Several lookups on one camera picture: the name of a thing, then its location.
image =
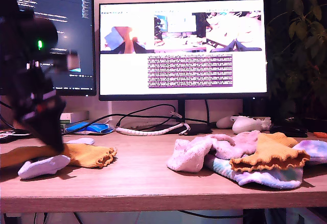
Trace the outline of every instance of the black cable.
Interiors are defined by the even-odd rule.
[[[176,112],[176,108],[175,108],[173,105],[171,105],[171,104],[159,104],[159,105],[155,105],[155,106],[152,106],[152,107],[144,108],[144,109],[141,109],[141,110],[138,110],[138,111],[135,111],[135,112],[129,113],[128,115],[130,115],[130,114],[134,114],[134,113],[138,113],[138,112],[143,112],[143,111],[145,111],[145,110],[149,110],[149,109],[151,109],[151,108],[156,108],[156,107],[160,107],[160,106],[170,106],[170,107],[172,107],[172,108],[174,109],[174,112]],[[157,127],[157,126],[164,125],[164,124],[167,123],[169,120],[171,120],[173,117],[174,117],[174,115],[172,115],[170,118],[168,118],[167,120],[165,120],[165,121],[162,122],[162,123],[159,123],[159,124],[154,125],[154,126],[150,126],[150,127],[142,128],[142,130],[145,131],[145,130],[149,130],[149,129],[155,128],[155,127]],[[122,117],[122,118],[118,121],[118,123],[116,124],[117,127],[120,126],[121,121],[122,121],[123,118],[125,118],[125,117]]]
[[[131,115],[131,114],[134,114],[134,113],[140,113],[140,112],[143,112],[143,111],[146,111],[146,110],[149,110],[149,109],[152,109],[152,108],[156,108],[156,107],[160,107],[160,106],[170,106],[174,109],[174,112],[176,112],[176,108],[171,105],[171,104],[159,104],[159,105],[154,105],[152,107],[148,107],[148,108],[144,108],[144,109],[141,109],[141,110],[137,110],[135,112],[131,112],[129,114],[127,114],[126,116],[123,116],[116,124],[117,127],[119,127],[121,125],[121,122],[123,120],[123,118],[126,118],[128,115]]]
[[[74,215],[75,215],[75,217],[76,217],[78,223],[79,223],[79,224],[83,224],[83,222],[82,222],[81,218],[79,217],[79,215],[77,214],[77,212],[74,212]]]
[[[12,109],[11,106],[9,106],[8,104],[6,104],[6,103],[4,103],[4,102],[1,102],[1,101],[0,101],[0,104],[3,105],[3,106],[5,106],[5,107],[7,107],[7,108],[9,108],[9,109]]]
[[[11,124],[9,124],[3,117],[2,117],[2,115],[0,114],[0,120],[3,122],[3,123],[5,123],[7,126],[9,126],[10,128],[12,128],[12,129],[15,129],[15,127],[14,126],[12,126]]]
[[[206,99],[204,100],[204,102],[205,102],[205,108],[206,108],[206,121],[207,121],[207,124],[209,125],[210,124],[209,105],[208,105],[208,101]]]
[[[186,211],[186,210],[179,210],[179,212],[182,212],[182,213],[188,214],[188,215],[201,217],[201,218],[207,218],[207,219],[239,219],[239,218],[243,218],[246,216],[246,215],[227,215],[227,216],[224,216],[224,215],[220,215],[220,216],[201,215],[201,214],[197,214],[197,213]]]
[[[77,129],[73,130],[73,131],[69,131],[69,132],[66,132],[66,133],[63,133],[62,136],[65,136],[65,135],[69,135],[69,134],[72,134],[72,133],[75,133],[83,128],[86,128],[88,127],[89,125],[95,123],[95,122],[98,122],[102,119],[105,119],[105,118],[108,118],[108,117],[113,117],[113,116],[127,116],[127,117],[135,117],[135,118],[169,118],[169,119],[175,119],[176,121],[181,121],[182,119],[181,118],[178,118],[178,117],[167,117],[167,116],[153,116],[153,115],[128,115],[128,114],[121,114],[121,113],[113,113],[113,114],[108,114],[108,115],[105,115],[101,118],[97,118],[96,120],[90,122],[90,123],[87,123],[86,125],[84,126],[81,126],[81,127],[78,127]],[[189,121],[196,121],[196,122],[201,122],[201,123],[207,123],[207,121],[204,121],[204,120],[200,120],[200,119],[194,119],[194,118],[185,118],[185,120],[189,120]]]
[[[48,216],[48,213],[44,213],[43,224],[45,224],[47,216]]]

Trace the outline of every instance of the wooden desk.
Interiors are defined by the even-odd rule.
[[[230,131],[215,131],[230,134]],[[64,141],[80,136],[66,136]],[[167,168],[176,138],[137,137],[116,132],[91,136],[95,145],[115,146],[117,159],[103,169],[66,167],[55,176],[22,181],[16,169],[2,169],[1,211],[109,212],[213,210],[327,206],[327,165],[306,167],[302,185],[276,190],[250,184],[240,187],[213,171],[174,172]],[[35,139],[1,145],[1,153],[18,146],[41,145]]]

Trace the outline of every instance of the monitor screen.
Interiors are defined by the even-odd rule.
[[[79,55],[77,68],[47,73],[59,94],[96,95],[94,0],[17,0],[17,3],[20,10],[32,9],[35,17],[54,23],[58,44],[51,49],[52,53],[76,51]],[[41,63],[40,66],[47,69],[49,63]]]
[[[99,10],[100,100],[267,94],[263,0],[100,4]]]

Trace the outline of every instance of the pile of socks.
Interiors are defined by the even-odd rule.
[[[1,154],[1,168],[24,163],[18,171],[21,179],[54,175],[67,165],[85,168],[105,167],[113,161],[117,150],[94,146],[92,138],[80,138],[64,144],[62,155],[50,146],[24,146]]]
[[[243,132],[177,139],[167,162],[175,171],[199,172],[203,166],[236,181],[240,186],[256,182],[279,189],[300,186],[305,163],[327,163],[327,143],[298,143],[283,133]]]

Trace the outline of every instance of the pink sock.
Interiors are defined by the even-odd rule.
[[[254,154],[260,131],[242,132],[232,137],[235,145],[224,140],[217,140],[213,143],[212,150],[219,159],[237,159],[244,154]]]
[[[167,162],[168,168],[176,171],[199,172],[203,167],[204,156],[209,153],[217,140],[234,144],[233,139],[224,134],[196,137],[192,141],[177,139],[173,155]]]

